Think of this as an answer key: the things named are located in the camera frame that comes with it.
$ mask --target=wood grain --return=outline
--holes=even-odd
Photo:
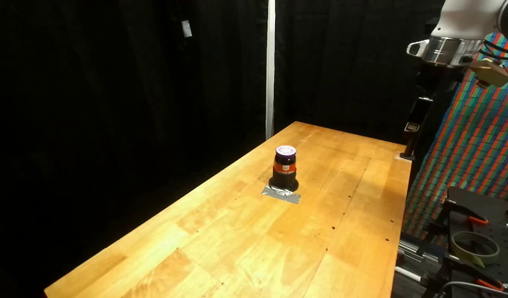
[[[300,203],[262,193],[298,149]],[[402,145],[293,122],[50,284],[48,296],[391,296]]]

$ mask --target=black curtain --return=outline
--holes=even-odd
[[[253,0],[0,0],[0,276],[40,293],[258,144],[265,29]]]
[[[439,16],[432,0],[278,0],[278,127],[303,119],[402,140],[419,61],[406,54]]]

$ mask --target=black backdrop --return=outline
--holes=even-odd
[[[439,15],[434,0],[278,0],[278,127],[303,119],[402,140],[417,96],[411,41]]]
[[[263,19],[257,0],[0,0],[0,288],[40,293],[133,200],[118,235],[152,215],[139,193],[162,208],[258,144]]]

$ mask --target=wooden tabletop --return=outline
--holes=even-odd
[[[298,149],[300,203],[263,195]],[[404,145],[293,122],[50,284],[48,296],[391,296]]]

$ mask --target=jar lid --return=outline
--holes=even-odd
[[[282,155],[295,155],[298,150],[293,145],[278,145],[277,152]]]

